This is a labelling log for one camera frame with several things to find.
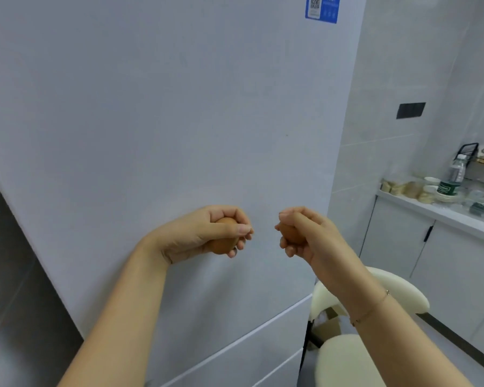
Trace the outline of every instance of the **bracelet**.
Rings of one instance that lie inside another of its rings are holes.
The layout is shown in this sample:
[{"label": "bracelet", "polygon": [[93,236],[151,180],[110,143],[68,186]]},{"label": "bracelet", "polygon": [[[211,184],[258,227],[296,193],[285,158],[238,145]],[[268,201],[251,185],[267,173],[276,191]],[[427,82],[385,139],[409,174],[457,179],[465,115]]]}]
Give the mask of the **bracelet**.
[{"label": "bracelet", "polygon": [[368,312],[362,315],[359,319],[355,319],[353,322],[351,322],[351,325],[355,327],[357,323],[361,323],[364,319],[366,319],[376,309],[376,307],[378,307],[381,303],[384,302],[385,299],[387,299],[387,296],[389,296],[389,291],[386,291],[386,295],[382,297],[378,303],[376,303],[373,307],[371,307],[371,309]]}]

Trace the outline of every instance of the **egg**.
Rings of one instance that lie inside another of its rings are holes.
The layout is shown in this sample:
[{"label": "egg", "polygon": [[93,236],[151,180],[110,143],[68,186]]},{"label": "egg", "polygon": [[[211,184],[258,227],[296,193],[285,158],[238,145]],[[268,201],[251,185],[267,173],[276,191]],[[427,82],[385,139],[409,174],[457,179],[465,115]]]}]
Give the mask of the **egg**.
[{"label": "egg", "polygon": [[292,227],[291,225],[279,223],[277,225],[278,229],[280,230],[283,237],[289,242],[294,245],[302,245],[307,240],[305,237],[299,233],[296,227]]},{"label": "egg", "polygon": [[[231,217],[223,217],[216,221],[216,223],[238,224],[237,221]],[[207,243],[207,247],[213,254],[222,255],[229,253],[233,248],[235,248],[238,242],[238,237],[233,239],[214,239]]]}]

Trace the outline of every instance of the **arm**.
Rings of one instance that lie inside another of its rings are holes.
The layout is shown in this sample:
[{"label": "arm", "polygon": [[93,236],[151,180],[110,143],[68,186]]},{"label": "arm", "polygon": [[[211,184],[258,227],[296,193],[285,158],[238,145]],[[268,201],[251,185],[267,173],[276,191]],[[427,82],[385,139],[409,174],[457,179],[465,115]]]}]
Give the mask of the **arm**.
[{"label": "arm", "polygon": [[357,331],[387,386],[471,387],[392,296],[383,300],[385,289],[329,219],[297,207],[280,213],[280,221],[307,239],[296,247],[282,238],[285,253],[305,259],[352,320],[368,314],[356,324]]},{"label": "arm", "polygon": [[[215,223],[222,217],[233,217],[240,224]],[[168,267],[208,252],[209,240],[238,237],[228,253],[233,258],[252,233],[240,208],[213,205],[147,234],[127,260],[59,387],[143,386]]]}]

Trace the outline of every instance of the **blue sticker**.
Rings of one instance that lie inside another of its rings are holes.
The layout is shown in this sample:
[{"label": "blue sticker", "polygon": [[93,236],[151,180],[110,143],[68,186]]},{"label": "blue sticker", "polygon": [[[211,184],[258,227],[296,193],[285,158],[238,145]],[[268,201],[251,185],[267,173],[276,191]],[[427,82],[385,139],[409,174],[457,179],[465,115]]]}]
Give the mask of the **blue sticker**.
[{"label": "blue sticker", "polygon": [[307,0],[305,17],[307,19],[336,24],[339,15],[340,1],[341,0]]}]

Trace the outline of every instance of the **plastic bottle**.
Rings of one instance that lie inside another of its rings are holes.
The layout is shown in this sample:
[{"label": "plastic bottle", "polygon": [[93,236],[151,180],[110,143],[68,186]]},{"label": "plastic bottle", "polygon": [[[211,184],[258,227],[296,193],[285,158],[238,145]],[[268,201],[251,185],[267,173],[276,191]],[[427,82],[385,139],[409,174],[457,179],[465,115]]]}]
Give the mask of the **plastic bottle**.
[{"label": "plastic bottle", "polygon": [[450,166],[446,179],[439,183],[437,192],[444,195],[457,195],[457,189],[465,178],[468,156],[458,155]]}]

